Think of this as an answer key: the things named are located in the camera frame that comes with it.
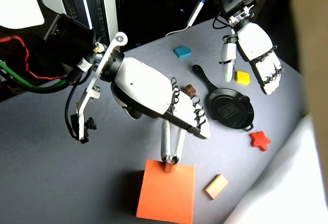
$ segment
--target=red wire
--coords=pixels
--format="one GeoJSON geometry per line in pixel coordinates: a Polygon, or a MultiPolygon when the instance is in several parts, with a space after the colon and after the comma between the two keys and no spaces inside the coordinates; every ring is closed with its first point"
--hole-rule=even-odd
{"type": "Polygon", "coordinates": [[[48,79],[48,80],[52,80],[52,79],[62,79],[63,77],[62,76],[56,76],[56,77],[45,77],[45,76],[38,76],[36,74],[34,74],[30,69],[29,69],[29,64],[28,64],[28,58],[29,58],[29,50],[27,49],[24,41],[22,40],[21,37],[17,36],[17,35],[13,35],[13,36],[10,36],[10,37],[4,37],[4,38],[0,38],[0,43],[4,43],[4,42],[9,42],[11,41],[12,39],[16,39],[18,40],[21,45],[25,48],[25,58],[24,58],[24,62],[25,62],[25,70],[30,73],[34,78],[37,78],[37,79],[48,79]]]}

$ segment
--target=orange rectangular block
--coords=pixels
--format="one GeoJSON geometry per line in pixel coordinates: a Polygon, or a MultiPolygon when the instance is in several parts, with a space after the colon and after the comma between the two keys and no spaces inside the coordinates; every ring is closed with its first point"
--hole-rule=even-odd
{"type": "Polygon", "coordinates": [[[163,162],[147,160],[137,217],[192,224],[195,167],[177,165],[166,173],[163,162]]]}
{"type": "Polygon", "coordinates": [[[229,182],[227,179],[222,174],[219,174],[211,181],[211,183],[208,184],[204,190],[208,193],[210,198],[214,200],[217,195],[219,195],[219,193],[227,186],[228,183],[229,182]]]}

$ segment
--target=gray table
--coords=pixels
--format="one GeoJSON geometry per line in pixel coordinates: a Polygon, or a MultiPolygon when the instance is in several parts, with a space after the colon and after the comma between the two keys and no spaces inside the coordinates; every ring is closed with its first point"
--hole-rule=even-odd
{"type": "MultiPolygon", "coordinates": [[[[210,139],[186,136],[181,163],[196,167],[194,223],[201,224],[225,220],[304,112],[302,77],[286,64],[280,87],[270,96],[262,93],[240,55],[235,68],[250,72],[251,84],[225,83],[218,62],[222,36],[229,31],[214,30],[211,23],[126,53],[167,77],[175,76],[180,86],[192,84],[204,103],[208,91],[190,70],[193,64],[201,65],[213,84],[250,97],[253,131],[263,130],[272,140],[261,152],[251,147],[249,133],[211,119],[210,139]],[[173,49],[180,46],[190,47],[193,55],[178,59],[173,49]],[[202,190],[217,174],[229,185],[211,201],[202,190]]],[[[131,120],[115,103],[110,85],[99,85],[101,99],[86,109],[98,130],[90,132],[91,141],[85,145],[66,129],[69,89],[48,95],[24,93],[0,104],[0,223],[162,223],[135,217],[146,159],[160,159],[161,119],[131,120]]],[[[78,88],[73,100],[82,91],[78,88]]]]}

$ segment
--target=black frying pan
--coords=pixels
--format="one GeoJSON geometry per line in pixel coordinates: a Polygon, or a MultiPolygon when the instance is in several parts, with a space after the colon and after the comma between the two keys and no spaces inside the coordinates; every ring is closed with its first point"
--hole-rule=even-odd
{"type": "Polygon", "coordinates": [[[201,78],[211,92],[209,106],[211,117],[229,128],[253,129],[254,110],[250,99],[232,89],[218,89],[206,77],[200,65],[194,65],[192,71],[201,78]]]}

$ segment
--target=red star-shaped block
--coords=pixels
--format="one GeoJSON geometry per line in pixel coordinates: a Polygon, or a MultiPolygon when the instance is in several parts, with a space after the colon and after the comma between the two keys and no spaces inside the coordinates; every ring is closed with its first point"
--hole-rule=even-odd
{"type": "Polygon", "coordinates": [[[258,147],[261,151],[266,151],[268,149],[268,144],[271,142],[263,131],[259,131],[258,133],[251,133],[250,137],[252,138],[252,146],[258,147]]]}

